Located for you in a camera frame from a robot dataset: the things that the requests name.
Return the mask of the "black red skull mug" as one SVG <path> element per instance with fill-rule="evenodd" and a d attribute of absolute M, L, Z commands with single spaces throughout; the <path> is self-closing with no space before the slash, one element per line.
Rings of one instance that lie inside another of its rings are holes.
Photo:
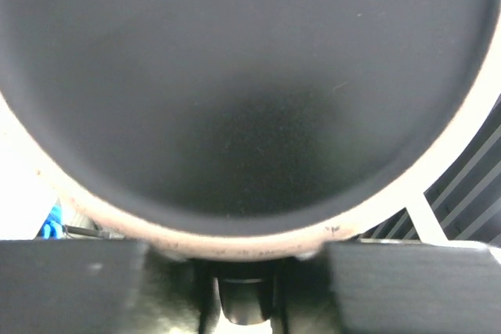
<path fill-rule="evenodd" d="M 106 226 L 279 259 L 438 180 L 499 50 L 500 0 L 1 0 L 1 126 Z"/>

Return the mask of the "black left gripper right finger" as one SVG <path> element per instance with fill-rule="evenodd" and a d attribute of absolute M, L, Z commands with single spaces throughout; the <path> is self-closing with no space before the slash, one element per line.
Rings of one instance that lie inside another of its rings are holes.
<path fill-rule="evenodd" d="M 275 333 L 497 333 L 500 251 L 479 242 L 332 242 L 289 259 Z"/>

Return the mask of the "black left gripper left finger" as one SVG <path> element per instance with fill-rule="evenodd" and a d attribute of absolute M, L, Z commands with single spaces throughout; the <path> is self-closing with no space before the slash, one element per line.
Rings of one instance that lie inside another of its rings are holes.
<path fill-rule="evenodd" d="M 204 264 L 130 240 L 1 243 L 3 333 L 211 333 Z"/>

